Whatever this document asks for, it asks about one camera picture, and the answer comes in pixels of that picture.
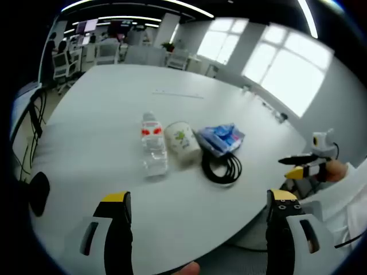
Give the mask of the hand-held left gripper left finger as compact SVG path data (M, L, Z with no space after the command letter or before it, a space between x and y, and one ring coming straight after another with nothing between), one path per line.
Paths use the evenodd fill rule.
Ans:
M65 237L61 254L67 274L133 274L131 194L103 198Z

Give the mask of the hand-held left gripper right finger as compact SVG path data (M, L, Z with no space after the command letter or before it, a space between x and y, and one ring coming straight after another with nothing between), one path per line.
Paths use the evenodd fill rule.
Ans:
M267 274L332 274L343 260L322 222L318 201L300 203L284 190L267 191Z

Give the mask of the person's right hand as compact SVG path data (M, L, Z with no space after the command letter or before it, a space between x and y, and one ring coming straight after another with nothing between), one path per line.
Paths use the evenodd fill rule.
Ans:
M349 166L339 160L331 160L326 163L326 181L338 182L348 174Z

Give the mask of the person's left hand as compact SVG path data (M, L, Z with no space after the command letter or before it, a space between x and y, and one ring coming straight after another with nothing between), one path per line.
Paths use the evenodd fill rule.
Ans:
M179 275L199 275L200 266L196 262L191 262L180 269L177 274Z

